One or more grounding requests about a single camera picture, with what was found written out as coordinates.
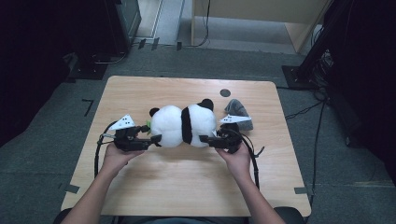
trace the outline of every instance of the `gray carpet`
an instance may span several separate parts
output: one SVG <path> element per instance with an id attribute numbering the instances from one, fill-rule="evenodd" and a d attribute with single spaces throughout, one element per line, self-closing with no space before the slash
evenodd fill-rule
<path id="1" fill-rule="evenodd" d="M 304 56 L 220 49 L 133 48 L 111 64 L 104 80 L 62 83 L 29 128 L 0 148 L 0 223 L 51 223 L 110 76 L 190 77 L 273 81 L 286 87 L 281 65 Z M 285 115 L 313 105 L 311 91 L 278 90 Z M 92 109 L 82 99 L 94 100 Z M 310 189 L 320 106 L 288 120 L 303 179 Z M 365 148 L 345 146 L 331 105 L 318 139 L 316 197 L 309 223 L 395 223 L 396 190 L 383 163 Z"/>

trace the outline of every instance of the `plush toy's body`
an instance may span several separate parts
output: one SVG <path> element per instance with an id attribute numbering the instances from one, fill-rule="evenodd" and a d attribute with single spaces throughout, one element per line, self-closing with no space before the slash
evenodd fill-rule
<path id="1" fill-rule="evenodd" d="M 208 99 L 183 110 L 174 105 L 153 108 L 150 115 L 151 133 L 162 135 L 159 142 L 162 147 L 177 147 L 183 141 L 194 147 L 207 147 L 208 143 L 201 142 L 199 135 L 215 136 L 216 116 L 213 102 Z"/>

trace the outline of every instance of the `black circle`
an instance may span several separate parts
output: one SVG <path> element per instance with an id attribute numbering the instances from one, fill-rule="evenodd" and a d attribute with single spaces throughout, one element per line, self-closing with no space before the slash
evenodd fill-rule
<path id="1" fill-rule="evenodd" d="M 220 95 L 221 95 L 222 97 L 229 97 L 229 96 L 231 95 L 231 92 L 230 92 L 229 90 L 227 90 L 227 89 L 222 89 L 222 90 L 220 91 Z"/>

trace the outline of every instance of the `gray object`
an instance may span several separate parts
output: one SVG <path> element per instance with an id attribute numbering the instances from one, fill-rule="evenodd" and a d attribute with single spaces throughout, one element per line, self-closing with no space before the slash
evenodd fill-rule
<path id="1" fill-rule="evenodd" d="M 249 117 L 248 112 L 245 109 L 245 107 L 242 105 L 241 102 L 239 102 L 236 99 L 232 99 L 230 101 L 230 103 L 228 103 L 228 105 L 224 108 L 224 110 L 229 115 Z M 251 120 L 237 122 L 236 124 L 238 124 L 239 130 L 241 130 L 241 131 L 253 130 L 253 122 Z"/>

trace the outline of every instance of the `white fur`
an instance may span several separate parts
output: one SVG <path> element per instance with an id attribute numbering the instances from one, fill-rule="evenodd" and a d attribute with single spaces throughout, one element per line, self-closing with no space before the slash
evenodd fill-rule
<path id="1" fill-rule="evenodd" d="M 198 105 L 189 105 L 192 139 L 191 145 L 194 147 L 207 147 L 208 143 L 199 140 L 199 135 L 214 137 L 212 133 L 216 130 L 216 116 L 208 108 Z"/>
<path id="2" fill-rule="evenodd" d="M 174 105 L 166 105 L 151 118 L 151 134 L 161 134 L 159 144 L 163 147 L 177 147 L 183 142 L 181 133 L 181 109 Z"/>

